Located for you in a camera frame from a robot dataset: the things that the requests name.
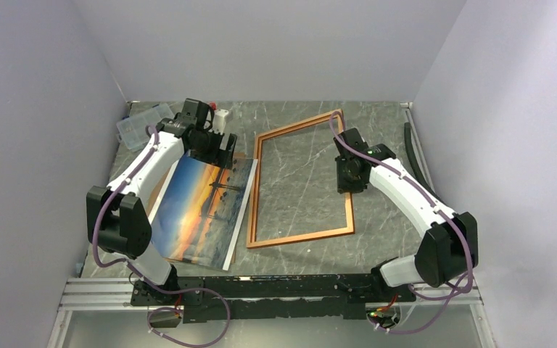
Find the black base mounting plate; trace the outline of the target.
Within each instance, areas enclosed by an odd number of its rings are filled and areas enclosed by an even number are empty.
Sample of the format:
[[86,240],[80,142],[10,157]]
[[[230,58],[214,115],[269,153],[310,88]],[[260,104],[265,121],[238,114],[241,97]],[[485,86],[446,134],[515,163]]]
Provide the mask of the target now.
[[375,307],[415,302],[406,285],[390,288],[370,273],[178,278],[183,293],[163,294],[136,281],[133,307],[180,304],[185,323],[210,320],[317,318],[360,320]]

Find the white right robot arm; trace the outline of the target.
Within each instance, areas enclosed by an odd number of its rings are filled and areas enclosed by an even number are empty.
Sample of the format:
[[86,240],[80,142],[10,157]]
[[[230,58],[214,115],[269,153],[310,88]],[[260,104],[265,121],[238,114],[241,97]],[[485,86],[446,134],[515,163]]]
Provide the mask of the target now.
[[373,297],[390,299],[398,286],[426,283],[432,287],[457,276],[473,285],[478,263],[477,222],[468,212],[457,213],[419,183],[385,145],[369,146],[358,130],[338,133],[337,191],[358,194],[375,188],[411,221],[421,237],[414,254],[387,260],[370,281]]

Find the aluminium rail frame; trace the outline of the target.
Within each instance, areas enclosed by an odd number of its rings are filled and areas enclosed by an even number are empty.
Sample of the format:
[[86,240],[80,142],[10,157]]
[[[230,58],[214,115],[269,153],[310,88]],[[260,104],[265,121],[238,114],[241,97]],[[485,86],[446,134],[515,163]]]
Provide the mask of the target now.
[[[378,267],[375,266],[367,272],[379,275]],[[151,331],[161,332],[164,328],[175,328],[178,325],[202,325],[204,323],[185,323],[183,320],[183,306],[175,304],[159,307],[133,307],[131,305],[131,295],[136,281],[129,281],[125,278],[71,278],[65,286],[61,302],[59,304],[57,320],[49,340],[50,347],[62,347],[70,330],[70,321],[77,312],[145,312],[148,316]],[[471,313],[471,320],[477,332],[479,344],[482,347],[494,347],[495,340],[492,330],[487,321],[482,301],[478,289],[474,289],[467,294],[455,295],[452,301],[447,300],[452,289],[449,286],[437,288],[431,286],[421,287],[422,296],[416,296],[413,303],[393,304],[384,306],[385,310],[381,314],[386,319],[385,326],[377,326],[377,330],[384,334],[395,335],[407,338],[412,335],[412,330],[408,324],[413,319],[416,308],[436,307],[439,314],[444,314],[454,307],[468,307]],[[339,316],[326,316],[317,318],[334,318]],[[372,318],[373,310],[368,311],[364,318]],[[270,319],[244,319],[244,320],[270,320]],[[343,323],[350,320],[341,318]],[[217,323],[221,320],[210,320],[205,323]]]

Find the sunset landscape photo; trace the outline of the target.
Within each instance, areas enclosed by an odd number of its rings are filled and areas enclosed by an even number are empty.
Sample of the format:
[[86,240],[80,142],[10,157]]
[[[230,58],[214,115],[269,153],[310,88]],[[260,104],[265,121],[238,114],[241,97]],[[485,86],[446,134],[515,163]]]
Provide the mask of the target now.
[[152,244],[168,262],[227,271],[244,220],[257,160],[230,170],[180,158],[149,217]]

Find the brown cardboard backing board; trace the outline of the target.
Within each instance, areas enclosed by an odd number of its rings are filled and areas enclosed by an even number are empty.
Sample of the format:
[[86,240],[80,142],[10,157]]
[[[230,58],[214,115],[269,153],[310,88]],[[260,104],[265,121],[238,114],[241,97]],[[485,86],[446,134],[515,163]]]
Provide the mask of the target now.
[[[236,169],[236,162],[240,161],[240,160],[247,160],[247,157],[245,157],[244,153],[241,153],[241,152],[235,153],[234,159],[233,159],[234,166],[232,167],[233,170]],[[164,186],[164,183],[171,177],[171,174],[175,170],[177,164],[178,164],[178,162],[175,162],[168,168],[166,173],[159,179],[157,185],[151,191],[151,194],[150,194],[148,202],[147,202],[147,206],[145,207],[145,211],[146,211],[146,214],[147,214],[148,217],[150,217],[150,215],[151,215],[151,212],[153,210],[153,206],[155,206],[155,203],[157,201],[158,196],[160,195],[160,191],[161,191],[162,187]]]

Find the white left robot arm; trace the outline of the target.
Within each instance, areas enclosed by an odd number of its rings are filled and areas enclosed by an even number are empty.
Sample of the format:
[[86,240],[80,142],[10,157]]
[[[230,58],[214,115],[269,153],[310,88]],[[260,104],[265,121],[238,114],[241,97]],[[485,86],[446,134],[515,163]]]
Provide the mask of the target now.
[[226,133],[229,117],[227,109],[185,99],[180,112],[145,127],[149,141],[120,176],[106,186],[92,186],[86,195],[95,264],[125,264],[162,305],[173,302],[181,290],[175,266],[151,242],[149,198],[161,177],[184,156],[219,168],[232,166],[237,136]]

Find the clear plastic compartment box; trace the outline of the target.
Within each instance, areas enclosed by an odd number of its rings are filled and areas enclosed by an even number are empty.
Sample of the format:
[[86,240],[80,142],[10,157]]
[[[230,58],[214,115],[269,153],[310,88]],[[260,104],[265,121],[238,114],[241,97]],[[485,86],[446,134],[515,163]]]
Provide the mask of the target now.
[[117,140],[129,150],[143,149],[149,141],[147,134],[148,125],[156,125],[164,118],[173,118],[174,113],[166,103],[160,103],[130,115],[117,122]]

